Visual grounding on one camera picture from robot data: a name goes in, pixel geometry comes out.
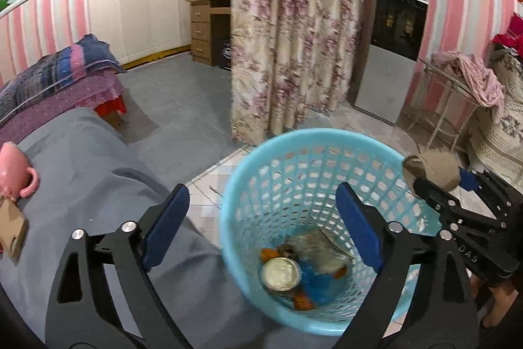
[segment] gray blanket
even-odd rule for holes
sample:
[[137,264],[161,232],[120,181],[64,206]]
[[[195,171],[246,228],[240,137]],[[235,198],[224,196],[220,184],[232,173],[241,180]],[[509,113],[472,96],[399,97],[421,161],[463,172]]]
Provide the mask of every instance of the gray blanket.
[[[18,266],[7,257],[0,260],[0,282],[43,339],[51,284],[71,232],[112,232],[126,220],[138,220],[169,191],[87,108],[56,117],[19,145],[40,173],[41,185],[19,202],[29,233]],[[124,328],[139,335],[121,288],[114,285],[114,268],[108,267],[107,275]],[[257,311],[233,282],[220,252],[188,220],[150,278],[195,348],[325,349],[336,340],[282,327]]]

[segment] desk drawer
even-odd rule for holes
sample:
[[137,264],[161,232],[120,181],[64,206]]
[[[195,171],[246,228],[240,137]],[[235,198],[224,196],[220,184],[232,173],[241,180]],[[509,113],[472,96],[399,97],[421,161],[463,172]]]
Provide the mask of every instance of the desk drawer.
[[211,44],[205,41],[191,40],[191,50],[197,57],[211,59]]
[[200,41],[210,41],[211,25],[209,23],[191,23],[191,37]]
[[209,23],[209,6],[194,5],[191,6],[191,21],[199,23]]

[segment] gray floor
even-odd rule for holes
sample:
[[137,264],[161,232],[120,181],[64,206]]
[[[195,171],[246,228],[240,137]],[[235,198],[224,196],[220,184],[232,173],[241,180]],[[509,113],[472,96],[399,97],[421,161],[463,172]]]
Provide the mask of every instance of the gray floor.
[[121,134],[168,188],[241,146],[231,139],[230,72],[183,53],[119,78],[127,105]]

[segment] wooden baseboard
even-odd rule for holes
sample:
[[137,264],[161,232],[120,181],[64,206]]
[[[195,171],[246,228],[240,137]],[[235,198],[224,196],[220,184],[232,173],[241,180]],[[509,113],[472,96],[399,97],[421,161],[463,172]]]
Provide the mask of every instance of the wooden baseboard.
[[178,48],[163,50],[161,52],[156,52],[154,54],[147,55],[147,57],[139,58],[137,60],[128,62],[127,64],[122,64],[122,67],[125,70],[129,70],[130,68],[137,67],[148,62],[161,60],[162,58],[168,57],[169,55],[179,54],[180,52],[185,52],[190,49],[191,45],[184,45]]

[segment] blue plastic basket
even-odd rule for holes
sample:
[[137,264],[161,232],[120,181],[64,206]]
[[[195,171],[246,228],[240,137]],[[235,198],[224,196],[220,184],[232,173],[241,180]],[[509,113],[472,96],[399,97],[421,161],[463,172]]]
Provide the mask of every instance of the blue plastic basket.
[[[223,255],[245,296],[283,325],[313,334],[343,334],[376,274],[363,263],[338,214],[338,185],[349,182],[364,203],[411,232],[435,235],[441,228],[439,215],[409,192],[402,160],[372,138],[334,129],[290,132],[255,149],[231,177],[220,213]],[[336,234],[354,254],[352,274],[334,302],[296,311],[263,288],[260,250],[315,225]],[[409,308],[417,273],[412,266],[393,319]]]

